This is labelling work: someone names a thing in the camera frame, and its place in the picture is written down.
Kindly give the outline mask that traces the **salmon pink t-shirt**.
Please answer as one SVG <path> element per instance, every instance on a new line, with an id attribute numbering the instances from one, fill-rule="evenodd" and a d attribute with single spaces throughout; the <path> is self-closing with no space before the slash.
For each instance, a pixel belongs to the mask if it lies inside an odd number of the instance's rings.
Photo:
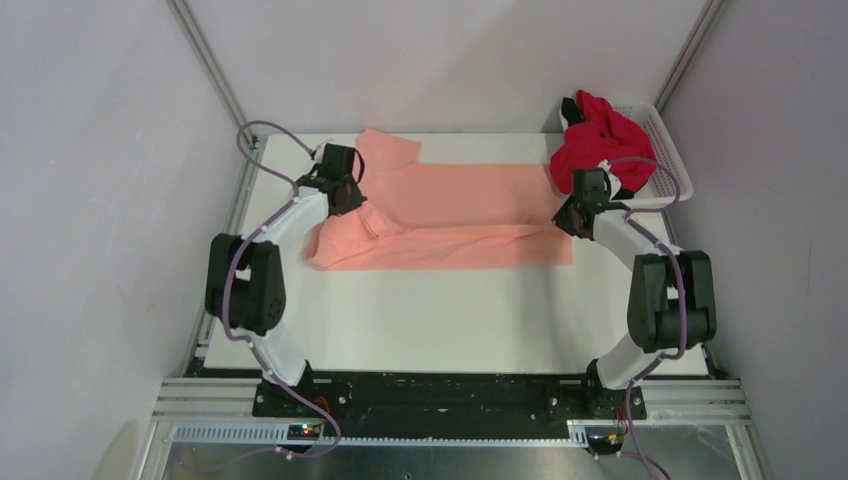
<path id="1" fill-rule="evenodd" d="M 367 129 L 357 209 L 317 226 L 303 258 L 325 271 L 569 265 L 572 239 L 551 222 L 562 204 L 536 164 L 419 160 L 422 143 Z"/>

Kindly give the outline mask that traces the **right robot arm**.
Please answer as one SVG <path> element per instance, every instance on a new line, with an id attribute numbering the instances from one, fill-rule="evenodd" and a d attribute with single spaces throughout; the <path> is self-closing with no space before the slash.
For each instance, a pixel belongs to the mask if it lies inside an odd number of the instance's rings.
<path id="1" fill-rule="evenodd" d="M 603 246 L 631 273 L 627 332 L 589 363 L 581 382 L 584 410 L 612 419 L 632 406 L 636 386 L 660 364 L 715 337 L 712 263 L 705 252 L 683 250 L 639 222 L 636 210 L 615 200 L 607 169 L 576 170 L 572 182 L 553 225 Z"/>

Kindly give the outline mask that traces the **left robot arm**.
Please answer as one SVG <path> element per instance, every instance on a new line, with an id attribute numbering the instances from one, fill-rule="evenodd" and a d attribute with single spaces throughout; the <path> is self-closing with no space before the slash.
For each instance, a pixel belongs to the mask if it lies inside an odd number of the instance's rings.
<path id="1" fill-rule="evenodd" d="M 305 241 L 325 220 L 361 207 L 365 161 L 354 147 L 325 143 L 307 151 L 313 164 L 293 179 L 259 164 L 291 188 L 285 203 L 251 233 L 220 233 L 210 244 L 204 308 L 220 320 L 225 336 L 244 343 L 263 378 L 277 391 L 277 403 L 292 416 L 310 410 L 324 418 L 329 412 L 315 404 L 314 387 L 304 382 L 310 370 L 306 358 L 291 344 L 283 316 L 287 305 L 282 253 Z"/>

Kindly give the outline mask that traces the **red t-shirt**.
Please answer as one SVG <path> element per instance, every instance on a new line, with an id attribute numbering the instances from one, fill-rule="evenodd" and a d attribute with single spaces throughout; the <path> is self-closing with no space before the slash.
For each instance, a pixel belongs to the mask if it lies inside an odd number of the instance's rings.
<path id="1" fill-rule="evenodd" d="M 647 133 L 606 99 L 579 90 L 563 99 L 560 114 L 563 145 L 551 156 L 549 171 L 561 193 L 573 192 L 576 170 L 604 161 L 621 182 L 623 198 L 633 197 L 655 172 L 657 157 Z"/>

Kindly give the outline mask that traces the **black t-shirt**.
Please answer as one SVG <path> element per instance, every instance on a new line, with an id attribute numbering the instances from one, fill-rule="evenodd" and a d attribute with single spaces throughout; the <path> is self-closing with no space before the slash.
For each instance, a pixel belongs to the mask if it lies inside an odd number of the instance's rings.
<path id="1" fill-rule="evenodd" d="M 587 120 L 574 99 L 563 99 L 560 114 L 565 121 L 564 140 L 551 157 L 550 173 L 561 193 L 572 193 L 575 170 L 597 168 L 603 160 L 638 155 L 634 147 L 614 140 L 601 126 Z"/>

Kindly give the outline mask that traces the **white plastic basket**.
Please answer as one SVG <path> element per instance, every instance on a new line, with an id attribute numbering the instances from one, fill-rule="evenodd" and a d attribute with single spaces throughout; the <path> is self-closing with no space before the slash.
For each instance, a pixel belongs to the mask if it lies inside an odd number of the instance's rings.
<path id="1" fill-rule="evenodd" d="M 645 102 L 610 102 L 612 107 L 637 123 L 649 136 L 657 160 L 655 172 L 631 198 L 623 198 L 620 186 L 614 198 L 633 208 L 663 207 L 692 197 L 694 189 L 682 159 L 656 108 Z"/>

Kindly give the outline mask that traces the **right controller board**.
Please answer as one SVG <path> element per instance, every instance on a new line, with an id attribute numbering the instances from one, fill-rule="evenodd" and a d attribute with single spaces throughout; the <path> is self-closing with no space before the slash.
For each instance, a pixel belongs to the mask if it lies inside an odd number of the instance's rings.
<path id="1" fill-rule="evenodd" d="M 626 436 L 619 434 L 591 434 L 587 438 L 587 452 L 593 457 L 619 456 Z"/>

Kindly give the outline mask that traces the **controller board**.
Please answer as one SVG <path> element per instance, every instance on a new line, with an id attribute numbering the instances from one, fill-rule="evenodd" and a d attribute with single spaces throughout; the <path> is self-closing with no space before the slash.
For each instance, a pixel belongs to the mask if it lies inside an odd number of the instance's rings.
<path id="1" fill-rule="evenodd" d="M 587 452 L 593 457 L 619 456 L 626 436 L 619 434 L 591 434 L 587 438 Z"/>
<path id="2" fill-rule="evenodd" d="M 323 426 L 321 424 L 289 424 L 286 430 L 286 440 L 290 442 L 317 441 L 321 438 L 322 433 Z"/>

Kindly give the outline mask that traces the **left controller board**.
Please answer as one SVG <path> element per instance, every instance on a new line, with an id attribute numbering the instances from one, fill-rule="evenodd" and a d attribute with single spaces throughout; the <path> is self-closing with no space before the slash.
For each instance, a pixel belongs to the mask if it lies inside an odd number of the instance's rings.
<path id="1" fill-rule="evenodd" d="M 286 430 L 286 440 L 290 442 L 317 441 L 321 438 L 322 433 L 323 426 L 321 424 L 289 424 Z"/>

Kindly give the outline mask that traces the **left aluminium frame post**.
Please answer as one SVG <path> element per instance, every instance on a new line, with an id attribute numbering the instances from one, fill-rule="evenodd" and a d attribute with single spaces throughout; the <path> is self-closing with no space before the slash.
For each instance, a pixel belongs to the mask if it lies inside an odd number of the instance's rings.
<path id="1" fill-rule="evenodd" d="M 239 129 L 247 122 L 246 115 L 206 39 L 189 2 L 185 0 L 167 0 L 166 4 L 170 8 L 226 114 L 234 126 Z"/>

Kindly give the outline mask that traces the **aluminium frame post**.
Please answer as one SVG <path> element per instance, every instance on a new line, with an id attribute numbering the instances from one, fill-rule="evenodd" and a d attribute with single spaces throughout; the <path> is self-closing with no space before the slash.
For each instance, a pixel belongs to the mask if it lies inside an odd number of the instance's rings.
<path id="1" fill-rule="evenodd" d="M 206 39 L 189 2 L 185 0 L 167 0 L 166 4 L 170 8 L 226 114 L 234 126 L 239 129 L 247 122 L 246 115 Z"/>
<path id="2" fill-rule="evenodd" d="M 704 3 L 653 102 L 658 112 L 662 113 L 670 104 L 689 67 L 706 43 L 711 31 L 719 23 L 727 5 L 726 0 L 708 0 Z"/>

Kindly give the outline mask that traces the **right aluminium frame post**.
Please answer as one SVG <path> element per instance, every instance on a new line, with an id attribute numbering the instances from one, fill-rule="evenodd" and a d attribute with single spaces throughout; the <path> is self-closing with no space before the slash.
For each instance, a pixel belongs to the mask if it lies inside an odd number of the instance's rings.
<path id="1" fill-rule="evenodd" d="M 704 3 L 653 102 L 658 112 L 662 113 L 670 104 L 689 67 L 706 43 L 711 31 L 719 23 L 727 5 L 726 0 L 708 0 Z"/>

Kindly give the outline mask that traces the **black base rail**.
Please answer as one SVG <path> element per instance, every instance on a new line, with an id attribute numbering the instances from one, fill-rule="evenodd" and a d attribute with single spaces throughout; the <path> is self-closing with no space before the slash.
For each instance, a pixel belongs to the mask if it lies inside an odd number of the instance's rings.
<path id="1" fill-rule="evenodd" d="M 344 439 L 571 440 L 567 424 L 647 417 L 640 388 L 609 390 L 586 374 L 309 371 L 291 393 L 268 380 L 257 418 L 335 419 Z"/>

